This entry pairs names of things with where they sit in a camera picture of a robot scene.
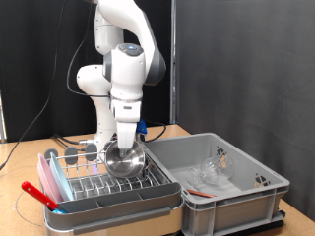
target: wire dish rack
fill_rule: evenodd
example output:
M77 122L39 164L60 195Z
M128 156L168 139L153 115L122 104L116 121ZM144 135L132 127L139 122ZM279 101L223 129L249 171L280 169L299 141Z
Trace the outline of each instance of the wire dish rack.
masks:
M89 161L93 155L97 158ZM105 150L57 157L75 200L171 183L147 155L146 166L142 172L134 178L125 179L107 173L102 155L105 157ZM67 163L69 161L66 161L67 158L76 159L77 162L70 165Z

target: glass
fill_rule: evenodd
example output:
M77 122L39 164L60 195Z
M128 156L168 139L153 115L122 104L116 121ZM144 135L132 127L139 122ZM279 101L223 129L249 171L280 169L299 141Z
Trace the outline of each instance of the glass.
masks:
M200 170L190 167L187 170L187 181L193 187L202 183L214 185L230 179L235 172L233 161L227 155L210 157L203 161Z

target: black base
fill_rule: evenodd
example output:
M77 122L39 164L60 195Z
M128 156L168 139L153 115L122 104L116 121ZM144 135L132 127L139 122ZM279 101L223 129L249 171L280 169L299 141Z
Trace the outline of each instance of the black base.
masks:
M225 236L247 236L247 235L252 235L252 234L256 234L256 233L260 233L266 230L270 230L270 229L274 229L274 228L280 228L284 226L284 221L283 220L279 220L276 222L272 222L269 224L264 224L258 227L254 227L254 228L250 228L250 229L246 229L243 231L239 231L236 233L231 233L231 234L226 234ZM180 232L176 232L174 234L167 234L167 236L184 236L184 234L180 231Z

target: bin handle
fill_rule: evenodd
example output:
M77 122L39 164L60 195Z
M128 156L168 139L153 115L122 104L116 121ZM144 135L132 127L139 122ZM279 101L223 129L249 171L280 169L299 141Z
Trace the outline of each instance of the bin handle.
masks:
M130 223L135 223L142 220L170 215L170 212L171 212L170 208L166 207L166 208L155 209L155 210L146 211L142 213L125 215L118 218L111 218L104 221L75 226L73 227L73 233L74 235L80 235L84 233L95 232L101 229L107 229L107 228L116 227L116 226L120 226L124 224L130 224Z

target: orange stick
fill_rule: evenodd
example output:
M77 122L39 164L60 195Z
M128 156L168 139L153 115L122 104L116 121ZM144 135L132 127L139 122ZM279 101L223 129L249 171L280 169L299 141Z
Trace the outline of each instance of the orange stick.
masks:
M216 197L216 195L209 195L209 194L198 192L198 191L194 191L194 190L187 190L187 191L188 191L189 194L198 195L198 196L201 196L201 197L206 197L206 198L214 198L214 197Z

